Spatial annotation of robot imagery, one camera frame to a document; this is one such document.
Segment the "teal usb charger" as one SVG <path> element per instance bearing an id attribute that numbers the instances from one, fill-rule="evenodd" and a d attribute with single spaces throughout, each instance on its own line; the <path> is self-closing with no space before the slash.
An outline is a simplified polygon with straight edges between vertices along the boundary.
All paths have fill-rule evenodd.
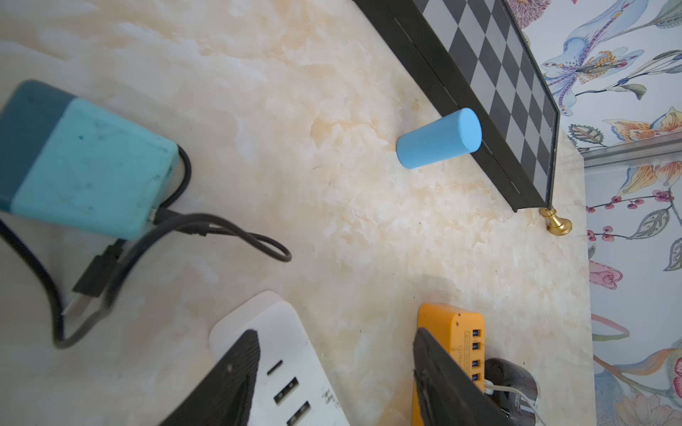
<path id="1" fill-rule="evenodd" d="M 36 80 L 1 111 L 1 209 L 135 240 L 164 197 L 178 145 Z"/>

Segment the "white power strip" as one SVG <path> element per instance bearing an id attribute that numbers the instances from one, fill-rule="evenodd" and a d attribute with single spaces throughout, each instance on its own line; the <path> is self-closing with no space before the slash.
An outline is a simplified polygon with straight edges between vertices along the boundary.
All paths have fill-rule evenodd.
<path id="1" fill-rule="evenodd" d="M 346 425 L 348 420 L 294 307 L 273 291 L 254 296 L 209 333 L 219 359 L 243 332 L 258 333 L 250 425 Z"/>

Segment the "orange power strip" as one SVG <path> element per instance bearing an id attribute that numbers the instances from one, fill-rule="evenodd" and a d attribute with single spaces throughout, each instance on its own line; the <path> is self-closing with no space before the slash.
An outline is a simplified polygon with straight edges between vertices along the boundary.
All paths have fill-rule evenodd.
<path id="1" fill-rule="evenodd" d="M 426 329 L 451 356 L 478 390 L 473 407 L 483 413 L 481 424 L 492 425 L 496 406 L 484 393 L 485 321 L 477 312 L 453 305 L 425 303 L 419 307 L 417 327 Z"/>

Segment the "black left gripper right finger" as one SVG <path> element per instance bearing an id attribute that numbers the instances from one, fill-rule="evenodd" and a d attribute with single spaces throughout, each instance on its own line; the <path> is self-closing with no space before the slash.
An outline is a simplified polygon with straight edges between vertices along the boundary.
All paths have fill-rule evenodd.
<path id="1" fill-rule="evenodd" d="M 504 426 L 510 420 L 425 328 L 413 342 L 418 418 L 425 425 Z"/>

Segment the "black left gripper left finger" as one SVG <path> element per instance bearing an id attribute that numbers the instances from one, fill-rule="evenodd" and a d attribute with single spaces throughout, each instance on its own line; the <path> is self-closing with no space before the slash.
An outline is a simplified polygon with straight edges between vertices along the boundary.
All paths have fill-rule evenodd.
<path id="1" fill-rule="evenodd" d="M 246 425 L 258 376 L 258 333 L 246 330 L 163 425 Z"/>

